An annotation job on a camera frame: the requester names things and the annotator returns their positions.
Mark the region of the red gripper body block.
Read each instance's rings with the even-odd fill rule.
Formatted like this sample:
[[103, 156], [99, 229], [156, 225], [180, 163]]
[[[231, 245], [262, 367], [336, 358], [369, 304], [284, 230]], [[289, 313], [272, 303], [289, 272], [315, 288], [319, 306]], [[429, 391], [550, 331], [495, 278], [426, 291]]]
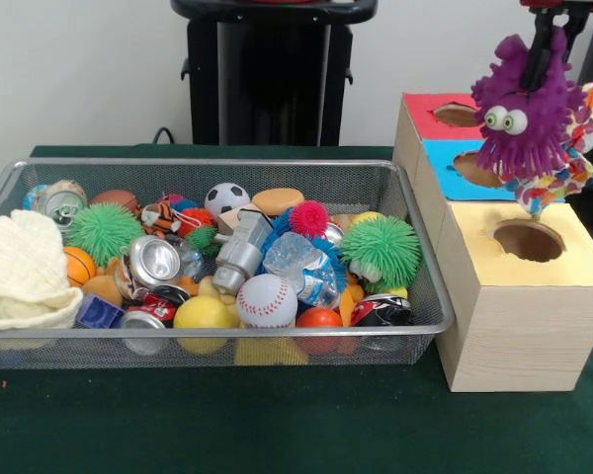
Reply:
[[519, 3], [528, 8], [568, 8], [569, 6], [586, 7], [593, 11], [593, 0], [520, 0]]

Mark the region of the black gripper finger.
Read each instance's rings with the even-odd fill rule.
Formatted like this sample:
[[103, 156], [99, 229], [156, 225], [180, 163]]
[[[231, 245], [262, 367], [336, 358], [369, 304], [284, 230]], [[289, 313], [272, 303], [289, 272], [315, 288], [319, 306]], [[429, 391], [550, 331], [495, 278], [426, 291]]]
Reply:
[[568, 17], [567, 22], [563, 26], [566, 36], [566, 49], [572, 50], [577, 37], [584, 31], [588, 21], [587, 8], [569, 8], [566, 10]]
[[536, 14], [536, 32], [521, 76], [521, 89], [525, 92], [535, 92], [543, 86], [551, 61], [551, 37], [555, 16], [553, 9], [531, 9], [530, 12]]

